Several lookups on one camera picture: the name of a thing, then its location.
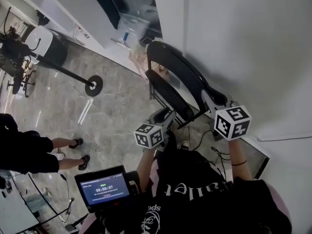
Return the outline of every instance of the black chair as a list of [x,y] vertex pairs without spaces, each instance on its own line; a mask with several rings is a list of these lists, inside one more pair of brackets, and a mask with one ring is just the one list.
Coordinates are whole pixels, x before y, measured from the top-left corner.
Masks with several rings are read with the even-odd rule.
[[[209,86],[203,75],[182,56],[181,52],[172,46],[163,42],[153,41],[147,48],[147,60],[148,70],[145,74],[150,81],[150,99],[156,98],[161,104],[164,104],[155,93],[155,89],[185,121],[184,123],[180,121],[179,128],[189,124],[209,110],[208,105],[202,99],[201,93],[203,90],[207,92],[214,104],[220,106],[227,105],[227,97]],[[152,70],[152,61],[164,66],[187,87],[199,107],[199,112],[196,115],[180,94]]]
[[6,59],[2,65],[2,70],[5,71],[9,76],[13,77],[13,83],[8,81],[6,90],[9,89],[10,86],[13,86],[12,94],[16,95],[20,87],[23,87],[23,91],[25,92],[25,97],[28,98],[27,95],[27,85],[34,86],[35,83],[29,83],[29,79],[33,73],[36,71],[33,70],[30,74],[26,74],[24,69],[22,68],[23,61],[19,60],[17,62],[11,62],[10,60]]

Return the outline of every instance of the marble floor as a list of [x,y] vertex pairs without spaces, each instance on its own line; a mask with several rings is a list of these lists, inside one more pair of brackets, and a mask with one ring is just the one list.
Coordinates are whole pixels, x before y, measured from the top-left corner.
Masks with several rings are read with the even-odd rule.
[[[82,137],[84,144],[81,147],[75,150],[63,148],[61,151],[68,158],[89,154],[91,161],[85,173],[120,164],[124,165],[126,171],[135,170],[142,149],[135,144],[133,130],[161,106],[156,100],[149,100],[148,83],[138,75],[76,44],[65,44],[68,46],[68,57],[63,67],[84,78],[101,76],[104,81],[101,93],[90,98],[84,92],[84,84],[38,66],[30,80],[35,81],[36,85],[29,88],[29,98],[12,96],[10,91],[5,90],[7,80],[12,78],[5,78],[0,95],[0,112],[10,113],[22,132],[36,130],[49,138]],[[88,101],[91,103],[90,109],[84,120],[79,121]],[[177,130],[174,125],[177,141],[186,139],[191,149],[196,147],[202,134],[209,130],[209,121],[208,117],[201,116],[189,128]],[[221,152],[228,152],[227,142],[214,142],[211,132],[208,132],[198,151],[213,162],[218,156],[210,149],[211,146]],[[245,142],[243,146],[255,176],[265,156]],[[74,176],[81,172],[73,168],[61,173],[67,178],[70,197],[75,199],[68,219],[68,223],[73,223],[88,212],[74,180]],[[39,188],[46,187],[51,192],[51,205],[57,212],[66,209],[67,185],[59,174],[34,174],[32,178]],[[28,195],[36,192],[27,175],[17,176],[16,181],[22,195],[26,195],[26,189]],[[48,206],[40,210],[41,220],[53,215]],[[67,233],[64,226],[58,217],[50,221],[48,226],[45,225],[51,234]]]

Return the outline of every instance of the pole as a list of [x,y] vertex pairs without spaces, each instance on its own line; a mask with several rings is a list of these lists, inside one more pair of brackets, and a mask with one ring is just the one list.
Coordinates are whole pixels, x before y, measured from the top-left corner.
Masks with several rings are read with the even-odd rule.
[[49,61],[47,58],[44,58],[41,55],[37,55],[33,52],[29,52],[29,55],[36,58],[38,61],[41,61],[42,63],[47,64],[48,66],[51,66],[52,68],[56,69],[57,71],[60,71],[61,73],[70,76],[71,78],[74,78],[74,79],[76,79],[76,80],[78,80],[78,81],[80,81],[80,82],[82,82],[82,83],[84,83],[90,87],[94,87],[94,84],[92,82],[80,77],[79,75],[76,75],[75,73],[73,73],[73,72],[71,72],[71,71],[51,62],[51,61]]

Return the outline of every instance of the white cube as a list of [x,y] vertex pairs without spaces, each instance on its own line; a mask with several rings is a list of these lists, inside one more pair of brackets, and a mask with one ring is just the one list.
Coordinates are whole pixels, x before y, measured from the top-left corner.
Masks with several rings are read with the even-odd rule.
[[227,140],[233,140],[247,134],[251,120],[244,106],[217,110],[214,129]]
[[163,132],[160,126],[143,123],[133,131],[136,144],[145,148],[153,148],[163,142]]

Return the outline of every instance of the display screen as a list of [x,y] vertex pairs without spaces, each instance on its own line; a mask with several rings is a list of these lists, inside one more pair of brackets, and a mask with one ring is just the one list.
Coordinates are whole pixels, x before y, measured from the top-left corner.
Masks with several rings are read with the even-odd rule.
[[122,174],[81,182],[80,186],[89,205],[130,195]]

